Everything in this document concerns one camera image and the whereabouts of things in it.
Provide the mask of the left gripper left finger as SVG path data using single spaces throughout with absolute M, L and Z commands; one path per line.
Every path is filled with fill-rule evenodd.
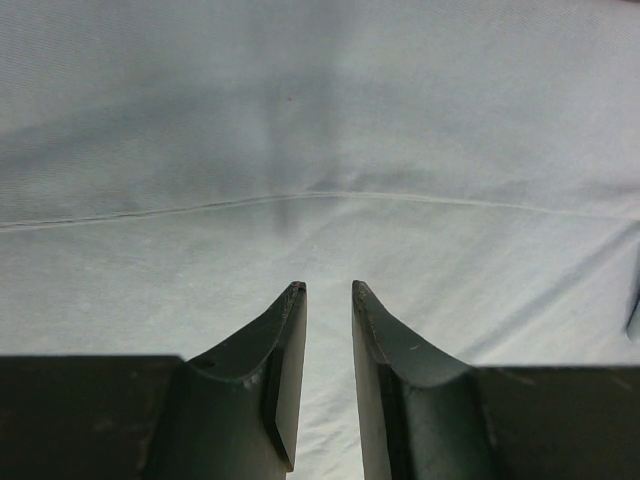
M 150 479 L 283 479 L 293 471 L 307 292 L 291 283 L 255 320 L 180 367 Z

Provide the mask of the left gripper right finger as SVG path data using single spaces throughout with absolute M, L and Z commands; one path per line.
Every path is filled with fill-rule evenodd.
M 394 317 L 359 280 L 352 337 L 365 478 L 499 478 L 470 366 Z

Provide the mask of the blue t shirt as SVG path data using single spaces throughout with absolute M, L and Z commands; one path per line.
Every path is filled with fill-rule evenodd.
M 294 477 L 363 475 L 351 285 L 635 364 L 632 1 L 5 1 L 1 350 L 192 357 L 308 288 Z

